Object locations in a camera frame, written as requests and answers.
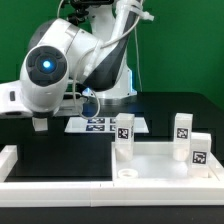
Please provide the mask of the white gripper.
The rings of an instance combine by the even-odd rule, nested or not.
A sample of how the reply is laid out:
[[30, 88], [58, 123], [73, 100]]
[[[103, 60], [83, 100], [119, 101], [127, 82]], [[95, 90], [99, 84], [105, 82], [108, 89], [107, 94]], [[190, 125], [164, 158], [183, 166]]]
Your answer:
[[31, 117], [33, 113], [21, 100], [21, 83], [13, 81], [0, 84], [0, 118]]

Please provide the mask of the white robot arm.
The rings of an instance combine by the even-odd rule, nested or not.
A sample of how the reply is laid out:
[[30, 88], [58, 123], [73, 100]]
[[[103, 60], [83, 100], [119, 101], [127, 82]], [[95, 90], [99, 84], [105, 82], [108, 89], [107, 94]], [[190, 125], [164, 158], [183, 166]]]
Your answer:
[[0, 84], [0, 116], [58, 113], [69, 82], [95, 92], [121, 77], [130, 32], [154, 17], [143, 0], [70, 0], [76, 12], [42, 24], [32, 36], [17, 81]]

